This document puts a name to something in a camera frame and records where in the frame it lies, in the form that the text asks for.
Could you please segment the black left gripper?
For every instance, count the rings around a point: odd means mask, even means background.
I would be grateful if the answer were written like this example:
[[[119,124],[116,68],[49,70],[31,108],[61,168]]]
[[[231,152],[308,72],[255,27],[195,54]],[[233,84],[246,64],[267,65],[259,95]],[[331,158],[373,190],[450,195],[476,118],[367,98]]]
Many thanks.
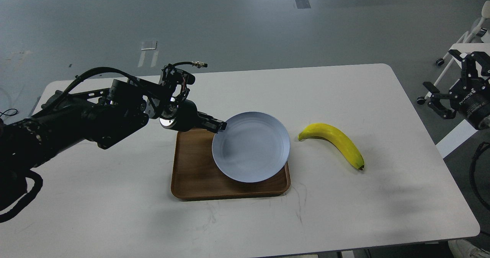
[[[225,131],[227,122],[216,119],[206,113],[198,113],[197,106],[191,100],[185,100],[178,108],[175,118],[160,118],[160,125],[164,129],[173,131],[189,131],[198,125],[198,128],[205,129],[214,134]]]

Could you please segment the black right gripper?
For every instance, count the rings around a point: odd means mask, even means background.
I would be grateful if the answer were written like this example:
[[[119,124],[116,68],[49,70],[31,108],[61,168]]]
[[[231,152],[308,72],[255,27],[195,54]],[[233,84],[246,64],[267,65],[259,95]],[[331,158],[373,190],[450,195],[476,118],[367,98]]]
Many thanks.
[[[461,79],[450,88],[450,93],[441,91],[432,82],[422,85],[429,92],[428,107],[442,119],[454,119],[456,112],[464,117],[476,130],[489,128],[490,91],[489,71],[490,56],[483,51],[474,51],[461,56],[459,50],[449,50],[454,59],[461,62]],[[450,100],[452,109],[445,107],[441,100]]]

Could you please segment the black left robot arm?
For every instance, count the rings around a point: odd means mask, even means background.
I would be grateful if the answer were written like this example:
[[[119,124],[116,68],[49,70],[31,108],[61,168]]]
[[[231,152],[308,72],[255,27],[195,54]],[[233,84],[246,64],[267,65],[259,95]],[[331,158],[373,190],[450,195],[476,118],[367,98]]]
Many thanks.
[[[57,90],[38,113],[9,125],[1,122],[1,222],[17,216],[40,192],[42,176],[32,169],[83,140],[108,149],[150,119],[163,120],[164,128],[174,131],[224,131],[226,122],[199,112],[188,99],[195,76],[181,65],[207,67],[198,61],[170,63],[157,83],[96,67]]]

